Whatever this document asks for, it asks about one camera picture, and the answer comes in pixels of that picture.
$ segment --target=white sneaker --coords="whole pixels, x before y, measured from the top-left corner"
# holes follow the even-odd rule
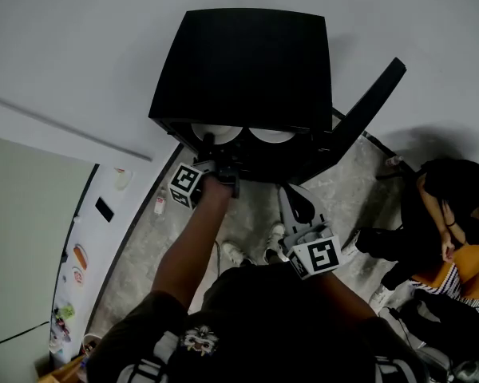
[[[358,253],[357,241],[360,236],[360,230],[357,230],[351,241],[341,250],[342,256],[345,258],[345,263],[348,263]]]
[[[238,267],[241,263],[246,259],[250,261],[252,264],[254,263],[251,258],[249,258],[241,248],[239,248],[235,243],[232,241],[224,241],[222,244],[222,249],[226,256]]]
[[[380,284],[378,289],[373,292],[369,299],[369,305],[376,314],[385,306],[386,302],[389,300],[390,296],[394,292],[389,290],[383,284]]]
[[[289,258],[284,255],[282,252],[282,247],[279,244],[279,240],[283,239],[285,234],[286,228],[282,223],[278,222],[271,226],[270,236],[266,241],[266,250],[264,250],[263,253],[263,260],[266,264],[268,264],[268,260],[266,258],[266,253],[268,250],[276,252],[282,261],[289,261]]]

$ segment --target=black pants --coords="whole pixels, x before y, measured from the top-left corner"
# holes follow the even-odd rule
[[[440,322],[423,318],[417,311],[419,302]],[[415,299],[407,302],[400,314],[412,334],[445,353],[453,363],[479,358],[479,313],[474,308],[445,295],[417,290]]]
[[[389,290],[395,290],[413,275],[442,262],[440,248],[432,248],[422,240],[414,240],[406,229],[390,231],[363,228],[357,248],[376,259],[398,262],[382,279],[382,284]]]

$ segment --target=black t-shirt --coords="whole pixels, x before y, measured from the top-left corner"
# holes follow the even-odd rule
[[[424,189],[439,201],[445,200],[469,244],[479,244],[479,220],[472,212],[479,207],[479,164],[469,160],[432,160],[422,165]]]
[[[89,382],[426,381],[385,320],[351,329],[333,310],[287,264],[233,268],[189,316],[149,294],[93,351]]]

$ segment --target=person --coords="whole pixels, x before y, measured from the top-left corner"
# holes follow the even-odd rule
[[[397,262],[370,298],[376,312],[408,278],[452,262],[462,245],[479,244],[479,164],[452,159],[423,164],[406,184],[401,216],[402,229],[362,228],[342,252]]]
[[[280,225],[264,255],[269,265],[226,243],[238,266],[188,315],[231,193],[204,177],[202,198],[160,261],[151,292],[92,352],[90,383],[427,381],[414,352],[332,273],[302,281],[281,262]]]
[[[435,320],[421,315],[424,306]],[[399,316],[408,331],[447,355],[457,371],[479,364],[479,313],[471,306],[443,294],[415,290]]]

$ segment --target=gray floor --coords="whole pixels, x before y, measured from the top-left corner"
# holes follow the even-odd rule
[[[190,164],[192,158],[193,155],[184,150],[168,177],[179,162]],[[323,201],[327,219],[341,243],[345,243],[353,229],[361,225],[384,228],[399,226],[402,181],[392,179],[378,182],[374,178],[382,169],[386,169],[382,166],[385,158],[383,152],[361,137],[337,166],[304,184]],[[113,271],[90,328],[95,334],[105,334],[149,292],[161,256],[188,221],[189,213],[171,200],[168,200],[164,214],[156,215],[153,211],[155,202],[156,197],[153,197]],[[275,185],[242,182],[241,197],[232,201],[217,240],[219,243],[225,239],[236,241],[261,264],[267,232],[278,218]],[[359,254],[335,273],[358,295],[368,300],[392,265]],[[230,262],[222,255],[220,270],[223,272],[230,266]],[[216,277],[217,255],[213,251],[191,312],[199,310],[204,292]],[[390,303],[397,305],[407,294],[407,286],[400,286]]]

